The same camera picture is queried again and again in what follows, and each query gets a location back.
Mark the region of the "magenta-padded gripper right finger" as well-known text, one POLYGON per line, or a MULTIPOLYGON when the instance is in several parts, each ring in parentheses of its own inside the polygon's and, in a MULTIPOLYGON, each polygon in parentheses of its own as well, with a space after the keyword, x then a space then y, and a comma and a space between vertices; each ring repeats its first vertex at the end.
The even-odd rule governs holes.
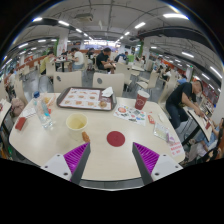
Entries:
POLYGON ((169 155, 158 154, 138 143, 133 143, 132 153, 135 157, 144 185, 182 169, 169 155))

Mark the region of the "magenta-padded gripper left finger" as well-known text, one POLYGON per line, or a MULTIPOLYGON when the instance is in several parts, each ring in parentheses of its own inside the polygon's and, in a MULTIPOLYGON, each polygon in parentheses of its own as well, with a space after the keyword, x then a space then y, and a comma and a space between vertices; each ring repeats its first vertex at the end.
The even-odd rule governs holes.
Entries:
POLYGON ((90 144, 82 144, 68 153, 56 154, 42 169, 72 183, 79 184, 90 154, 90 144))

